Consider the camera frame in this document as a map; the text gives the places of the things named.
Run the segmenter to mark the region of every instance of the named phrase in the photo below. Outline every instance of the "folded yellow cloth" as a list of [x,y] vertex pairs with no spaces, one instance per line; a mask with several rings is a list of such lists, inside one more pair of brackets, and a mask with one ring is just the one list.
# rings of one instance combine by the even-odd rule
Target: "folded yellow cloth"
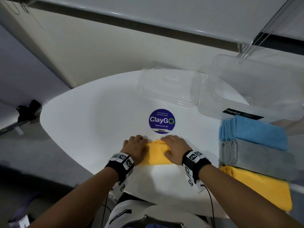
[[288,183],[262,174],[232,166],[222,166],[221,171],[244,183],[284,211],[291,211],[292,202]]
[[172,164],[172,162],[165,157],[165,152],[170,150],[165,142],[157,140],[156,142],[147,143],[147,146],[149,146],[149,151],[140,165]]

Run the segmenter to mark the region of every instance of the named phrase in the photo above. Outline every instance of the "purple sticker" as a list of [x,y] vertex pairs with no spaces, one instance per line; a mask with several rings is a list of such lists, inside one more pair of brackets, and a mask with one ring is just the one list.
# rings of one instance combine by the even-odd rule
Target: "purple sticker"
[[169,133],[175,126],[175,118],[170,111],[157,109],[150,115],[149,125],[156,133]]

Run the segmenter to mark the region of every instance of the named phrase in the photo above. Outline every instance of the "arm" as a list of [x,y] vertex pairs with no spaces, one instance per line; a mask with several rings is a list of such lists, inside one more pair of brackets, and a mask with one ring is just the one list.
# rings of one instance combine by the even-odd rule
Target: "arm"
[[[132,136],[124,141],[121,152],[130,155],[136,166],[143,161],[147,142],[141,135]],[[29,228],[86,227],[117,181],[116,170],[104,168],[59,200]]]
[[[161,140],[171,149],[165,156],[177,165],[181,165],[184,153],[192,150],[178,136],[169,135]],[[245,184],[213,165],[205,165],[199,171],[199,178],[239,228],[304,227]]]

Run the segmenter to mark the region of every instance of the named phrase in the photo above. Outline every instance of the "plastic container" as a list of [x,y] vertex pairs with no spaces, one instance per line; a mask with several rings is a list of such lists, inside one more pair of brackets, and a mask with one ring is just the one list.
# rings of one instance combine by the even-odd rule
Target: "plastic container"
[[199,103],[202,76],[159,62],[151,62],[141,70],[136,91],[139,95],[194,107]]
[[302,89],[288,70],[218,55],[204,80],[197,107],[203,115],[222,120],[241,115],[263,122],[304,115]]

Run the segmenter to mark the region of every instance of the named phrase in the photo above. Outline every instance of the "gray cloth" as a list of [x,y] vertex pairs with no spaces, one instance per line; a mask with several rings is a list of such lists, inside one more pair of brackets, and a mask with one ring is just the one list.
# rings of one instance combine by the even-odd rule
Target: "gray cloth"
[[283,180],[296,180],[294,156],[241,139],[220,142],[219,162]]

